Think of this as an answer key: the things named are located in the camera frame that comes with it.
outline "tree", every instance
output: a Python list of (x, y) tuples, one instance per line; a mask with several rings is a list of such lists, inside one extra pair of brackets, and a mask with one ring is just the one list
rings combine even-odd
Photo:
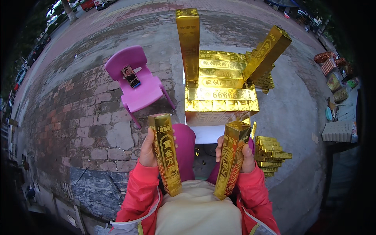
[(75, 22), (77, 20), (77, 16), (72, 11), (72, 8), (69, 6), (68, 0), (61, 0), (61, 3), (64, 6), (65, 12), (69, 17), (71, 22)]

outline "photo of man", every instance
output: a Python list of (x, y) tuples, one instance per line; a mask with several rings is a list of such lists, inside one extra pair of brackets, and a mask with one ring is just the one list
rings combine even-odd
[(121, 71), (123, 72), (124, 79), (126, 79), (129, 82), (132, 88), (135, 88), (136, 86), (141, 84), (140, 81), (138, 80), (137, 75), (135, 74), (133, 69), (130, 67), (130, 65), (128, 65)]

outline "red cart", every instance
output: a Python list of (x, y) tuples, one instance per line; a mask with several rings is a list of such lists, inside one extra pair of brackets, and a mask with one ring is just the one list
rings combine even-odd
[(82, 9), (86, 12), (95, 7), (94, 0), (79, 0), (79, 2)]

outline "hand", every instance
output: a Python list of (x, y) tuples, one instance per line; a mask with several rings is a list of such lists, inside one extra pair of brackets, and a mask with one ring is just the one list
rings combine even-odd
[[(222, 154), (222, 146), (223, 146), (223, 135), (218, 138), (218, 145), (215, 149), (215, 155), (217, 158), (215, 159), (216, 162), (221, 161), (221, 154)], [(243, 145), (242, 153), (244, 155), (243, 165), (241, 166), (240, 172), (241, 173), (249, 173), (253, 171), (256, 167), (255, 160), (253, 159), (252, 149), (249, 148), (248, 143)]]
[(139, 158), (141, 165), (143, 165), (144, 167), (158, 166), (157, 158), (153, 150), (153, 142), (154, 142), (154, 131), (153, 129), (149, 127), (147, 129), (147, 136), (141, 146), (140, 158)]

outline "concrete ground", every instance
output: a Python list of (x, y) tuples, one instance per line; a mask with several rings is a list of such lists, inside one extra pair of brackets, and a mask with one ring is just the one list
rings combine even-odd
[[(173, 120), (184, 122), (175, 9), (190, 7), (199, 10), (204, 50), (245, 53), (264, 40), (273, 24), (291, 35), (293, 42), (272, 71), (275, 88), (268, 95), (257, 94), (260, 112), (251, 121), (257, 122), (256, 135), (275, 137), (293, 153), (266, 186), (282, 234), (302, 234), (317, 218), (325, 181), (324, 145), (311, 140), (326, 124), (324, 110), (331, 96), (313, 61), (324, 49), (312, 34), (260, 0), (119, 0), (103, 11), (84, 12), (52, 38), (16, 95), (18, 155), (27, 155), (28, 176), (69, 200), (63, 184), (70, 184), (70, 166), (104, 171), (135, 166), (147, 116), (172, 110), (163, 97), (135, 113), (142, 125), (135, 128), (121, 104), (118, 83), (103, 67), (125, 47), (143, 47), (147, 66), (177, 105)], [(213, 166), (214, 158), (206, 159)], [(199, 162), (196, 172), (203, 168)]]

